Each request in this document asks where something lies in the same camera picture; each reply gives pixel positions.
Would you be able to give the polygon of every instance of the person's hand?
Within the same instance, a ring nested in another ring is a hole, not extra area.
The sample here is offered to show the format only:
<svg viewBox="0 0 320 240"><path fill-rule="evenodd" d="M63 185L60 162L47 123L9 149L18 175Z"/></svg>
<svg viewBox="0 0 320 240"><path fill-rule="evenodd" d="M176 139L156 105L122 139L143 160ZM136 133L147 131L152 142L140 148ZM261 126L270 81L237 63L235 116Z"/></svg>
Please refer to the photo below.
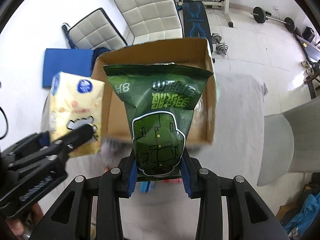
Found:
<svg viewBox="0 0 320 240"><path fill-rule="evenodd" d="M37 203L31 208L31 219L32 219L34 226L36 226L39 223L39 221L41 220L42 217L43 217L42 210L41 210L39 204ZM16 220L6 219L6 222L7 222L7 225L9 226L9 228L11 229L12 233L14 233L15 236L21 236L26 231L26 228L22 224L20 219L16 219Z"/></svg>

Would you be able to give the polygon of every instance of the dumbbell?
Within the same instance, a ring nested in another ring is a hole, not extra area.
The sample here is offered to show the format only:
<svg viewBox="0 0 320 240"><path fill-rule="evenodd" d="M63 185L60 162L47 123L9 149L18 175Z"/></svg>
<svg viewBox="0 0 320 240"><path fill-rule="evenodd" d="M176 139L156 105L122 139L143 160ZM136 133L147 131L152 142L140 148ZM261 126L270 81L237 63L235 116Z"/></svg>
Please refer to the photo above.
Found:
<svg viewBox="0 0 320 240"><path fill-rule="evenodd" d="M228 45L226 43L221 43L222 36L219 33L212 33L211 40L213 44L218 44L216 46L216 52L218 54L223 53L224 55L227 54L228 51Z"/></svg>
<svg viewBox="0 0 320 240"><path fill-rule="evenodd" d="M295 28L296 28L295 25L294 25L294 22L293 22L293 20L291 18L287 17L286 19L284 19L284 21L272 18L272 17L270 17L271 13L266 13L260 7L255 7L251 14L253 15L253 17L254 17L254 19L256 20L257 23L265 23L267 19L271 19L271 20L275 20L275 21L284 23L284 26L291 33L293 33Z"/></svg>

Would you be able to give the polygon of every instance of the open cardboard box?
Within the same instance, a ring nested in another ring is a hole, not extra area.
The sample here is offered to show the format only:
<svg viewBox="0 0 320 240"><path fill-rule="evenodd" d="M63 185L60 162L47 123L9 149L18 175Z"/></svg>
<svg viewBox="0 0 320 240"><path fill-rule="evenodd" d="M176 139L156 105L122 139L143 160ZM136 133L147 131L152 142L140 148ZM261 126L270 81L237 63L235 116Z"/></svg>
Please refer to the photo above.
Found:
<svg viewBox="0 0 320 240"><path fill-rule="evenodd" d="M97 58L92 78L105 82L102 103L103 137L132 142L124 103L112 90L103 70L105 65L171 63L203 68L213 72L210 48L206 39L183 38L148 42L102 54ZM209 144L213 141L216 83L212 75L202 94L203 108L195 111L187 145Z"/></svg>

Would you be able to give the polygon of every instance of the blue mat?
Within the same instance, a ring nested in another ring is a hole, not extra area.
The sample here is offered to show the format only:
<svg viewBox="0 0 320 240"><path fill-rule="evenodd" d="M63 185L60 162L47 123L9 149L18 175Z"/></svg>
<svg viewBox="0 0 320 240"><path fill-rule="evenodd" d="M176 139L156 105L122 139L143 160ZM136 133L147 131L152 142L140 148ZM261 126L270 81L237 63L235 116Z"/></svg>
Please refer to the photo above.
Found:
<svg viewBox="0 0 320 240"><path fill-rule="evenodd" d="M90 77L93 53L90 49L46 49L42 87L51 87L52 77L60 71Z"/></svg>

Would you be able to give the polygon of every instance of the floor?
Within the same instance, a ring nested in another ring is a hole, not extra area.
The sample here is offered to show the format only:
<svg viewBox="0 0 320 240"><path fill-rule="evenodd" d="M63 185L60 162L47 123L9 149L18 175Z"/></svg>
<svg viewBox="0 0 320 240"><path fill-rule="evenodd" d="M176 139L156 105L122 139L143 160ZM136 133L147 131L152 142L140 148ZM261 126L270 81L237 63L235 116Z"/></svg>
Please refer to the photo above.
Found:
<svg viewBox="0 0 320 240"><path fill-rule="evenodd" d="M308 86L303 84L304 54L295 38L275 21L258 24L249 12L230 9L234 28L229 28L222 11L207 9L211 33L220 33L228 44L227 55L215 58L216 72L250 73L265 82L264 114L279 114L310 101ZM311 174L285 174L256 191L274 214L279 206L295 200Z"/></svg>

